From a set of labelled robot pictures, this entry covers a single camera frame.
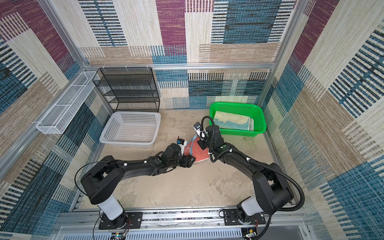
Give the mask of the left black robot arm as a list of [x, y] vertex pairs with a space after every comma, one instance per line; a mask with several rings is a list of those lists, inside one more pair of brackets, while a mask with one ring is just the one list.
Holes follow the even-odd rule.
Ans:
[[144, 160], [123, 161], [106, 156], [81, 178], [81, 185], [91, 204], [103, 211], [100, 230], [122, 229], [129, 223], [129, 216], [114, 191], [120, 181], [140, 176], [165, 174], [176, 167], [190, 168], [196, 158], [184, 155], [180, 145], [172, 143], [164, 152]]

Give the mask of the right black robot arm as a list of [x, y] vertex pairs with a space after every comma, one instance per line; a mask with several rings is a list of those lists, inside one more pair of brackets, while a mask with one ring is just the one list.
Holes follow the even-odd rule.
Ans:
[[255, 195], [237, 205], [237, 215], [241, 224], [248, 224], [254, 215], [292, 212], [297, 206], [286, 207], [294, 198], [290, 186], [292, 179], [282, 173], [275, 164], [258, 162], [239, 151], [234, 145], [224, 142], [218, 127], [208, 126], [205, 130], [200, 123], [194, 125], [198, 135], [198, 145], [208, 149], [212, 162], [220, 161], [230, 165], [252, 180]]

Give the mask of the pale green teal towel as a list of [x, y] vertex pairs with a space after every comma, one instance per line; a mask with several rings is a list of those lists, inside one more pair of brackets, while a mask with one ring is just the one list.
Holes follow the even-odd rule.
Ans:
[[214, 116], [215, 125], [221, 129], [254, 130], [254, 120], [250, 117], [217, 111]]

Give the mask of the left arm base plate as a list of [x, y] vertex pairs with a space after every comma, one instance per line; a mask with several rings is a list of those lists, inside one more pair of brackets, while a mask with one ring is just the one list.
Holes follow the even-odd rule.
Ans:
[[115, 220], [110, 220], [106, 214], [102, 214], [99, 230], [128, 230], [139, 229], [142, 224], [143, 212], [124, 212]]

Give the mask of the red pink towel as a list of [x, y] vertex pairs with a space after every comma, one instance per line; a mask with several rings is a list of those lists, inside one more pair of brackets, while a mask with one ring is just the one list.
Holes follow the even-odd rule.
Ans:
[[208, 160], [209, 157], [209, 149], [206, 148], [205, 150], [202, 150], [197, 141], [200, 138], [198, 135], [194, 135], [194, 137], [187, 143], [185, 149], [184, 149], [184, 155], [191, 155], [193, 156], [196, 160], [195, 162], [202, 162]]

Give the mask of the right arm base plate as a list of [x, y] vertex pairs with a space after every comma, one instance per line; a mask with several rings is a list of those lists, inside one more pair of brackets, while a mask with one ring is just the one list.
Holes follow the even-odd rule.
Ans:
[[224, 219], [226, 226], [264, 225], [266, 223], [265, 217], [262, 217], [261, 214], [248, 216], [239, 209], [221, 209], [219, 217]]

